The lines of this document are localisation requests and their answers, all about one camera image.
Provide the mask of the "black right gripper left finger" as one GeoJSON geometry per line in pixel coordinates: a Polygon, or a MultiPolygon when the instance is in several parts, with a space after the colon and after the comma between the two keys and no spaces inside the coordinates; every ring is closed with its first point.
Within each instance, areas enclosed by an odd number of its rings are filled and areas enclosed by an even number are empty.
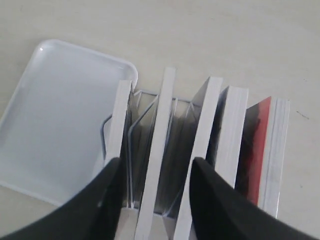
{"type": "Polygon", "coordinates": [[[123,162],[111,159],[67,203],[4,240],[113,240],[120,218],[125,178],[123,162]]]}

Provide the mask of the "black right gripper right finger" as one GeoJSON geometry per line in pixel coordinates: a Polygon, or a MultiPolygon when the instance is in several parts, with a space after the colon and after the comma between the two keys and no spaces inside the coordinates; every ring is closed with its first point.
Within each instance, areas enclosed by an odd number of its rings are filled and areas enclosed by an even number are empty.
{"type": "Polygon", "coordinates": [[[192,162],[190,208],[199,240],[313,239],[248,201],[201,157],[192,162]]]}

